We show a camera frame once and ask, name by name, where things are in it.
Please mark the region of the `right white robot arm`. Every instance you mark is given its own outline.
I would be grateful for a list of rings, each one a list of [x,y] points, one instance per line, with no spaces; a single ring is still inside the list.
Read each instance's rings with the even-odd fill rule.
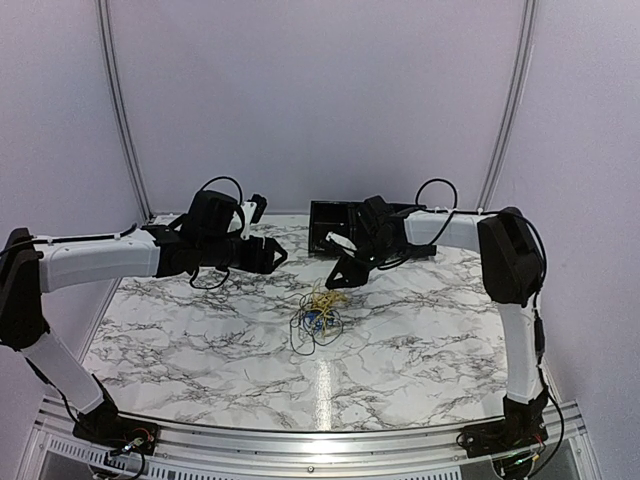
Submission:
[[[483,287],[498,308],[506,342],[504,407],[546,405],[541,370],[545,336],[538,299],[547,262],[539,237],[519,209],[465,212],[415,205],[398,210],[374,196],[358,206],[356,218],[365,232],[362,242],[333,231],[325,235],[324,245],[339,256],[327,288],[363,286],[372,271],[392,269],[432,247],[478,253]]]

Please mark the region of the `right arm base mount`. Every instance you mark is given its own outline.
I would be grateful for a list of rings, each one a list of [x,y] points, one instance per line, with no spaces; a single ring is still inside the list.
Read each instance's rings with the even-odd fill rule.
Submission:
[[[546,390],[528,403],[520,403],[504,396],[502,419],[464,426],[456,443],[466,451],[469,458],[539,445],[548,439],[543,420],[543,411],[548,402],[549,394]]]

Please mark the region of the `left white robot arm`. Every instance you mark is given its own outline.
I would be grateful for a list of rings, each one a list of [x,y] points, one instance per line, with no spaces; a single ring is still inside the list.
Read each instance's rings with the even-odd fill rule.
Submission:
[[[251,235],[266,200],[237,200],[201,189],[188,211],[168,225],[132,226],[121,233],[35,236],[11,232],[1,252],[1,342],[17,351],[56,387],[106,445],[125,438],[126,423],[107,394],[45,319],[42,296],[58,289],[135,278],[166,278],[203,268],[269,275],[288,257],[273,238]]]

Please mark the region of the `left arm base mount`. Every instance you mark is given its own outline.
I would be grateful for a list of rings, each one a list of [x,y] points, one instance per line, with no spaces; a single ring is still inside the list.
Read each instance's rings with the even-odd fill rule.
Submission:
[[[159,426],[156,423],[122,416],[115,403],[104,399],[88,413],[78,412],[73,429],[76,438],[103,446],[122,449],[126,444],[141,439],[138,448],[144,455],[156,449]]]

